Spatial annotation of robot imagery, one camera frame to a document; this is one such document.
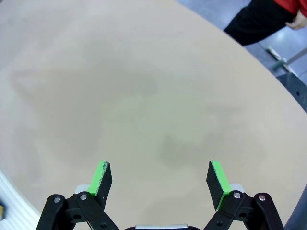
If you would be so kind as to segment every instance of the screw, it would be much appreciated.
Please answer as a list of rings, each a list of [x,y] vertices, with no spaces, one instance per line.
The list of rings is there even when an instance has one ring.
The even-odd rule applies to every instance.
[[[234,198],[239,199],[241,197],[240,193],[234,193]]]
[[[265,200],[265,196],[264,195],[259,195],[259,200],[264,201]]]
[[[61,200],[61,197],[57,196],[56,198],[54,198],[54,203],[58,203]]]
[[[80,199],[81,199],[81,200],[86,200],[86,199],[87,199],[86,194],[81,195],[81,196],[80,196]]]

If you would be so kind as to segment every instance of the red shirt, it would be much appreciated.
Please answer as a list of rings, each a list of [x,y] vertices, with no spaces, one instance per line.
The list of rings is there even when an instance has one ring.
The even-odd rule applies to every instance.
[[[297,15],[298,10],[307,17],[307,0],[274,0],[278,5],[282,6],[290,13]]]

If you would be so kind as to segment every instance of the round table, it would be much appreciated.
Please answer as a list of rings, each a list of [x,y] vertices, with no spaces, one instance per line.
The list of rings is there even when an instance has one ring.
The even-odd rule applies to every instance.
[[[306,184],[306,114],[222,31],[165,0],[4,1],[0,12],[0,168],[39,211],[108,160],[106,212],[120,229],[203,228],[219,160],[287,221]]]

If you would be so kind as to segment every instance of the gray floor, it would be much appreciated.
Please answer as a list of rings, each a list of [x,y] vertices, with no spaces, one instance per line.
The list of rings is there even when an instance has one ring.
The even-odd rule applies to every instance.
[[[248,5],[250,0],[178,0],[178,2],[210,21],[216,27],[224,29],[236,13],[242,7]],[[276,62],[265,51],[269,46],[283,58],[290,58],[307,46],[307,28],[299,31],[284,28],[257,44],[247,46],[246,49],[269,69]],[[291,64],[290,67],[307,84],[307,55]],[[285,71],[280,69],[272,73],[278,76],[285,73]]]

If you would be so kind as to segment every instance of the person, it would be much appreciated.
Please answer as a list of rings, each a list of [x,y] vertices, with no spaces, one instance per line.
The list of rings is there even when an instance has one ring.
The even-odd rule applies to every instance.
[[[307,25],[307,0],[251,0],[224,32],[246,46],[261,41],[286,25],[294,30]]]

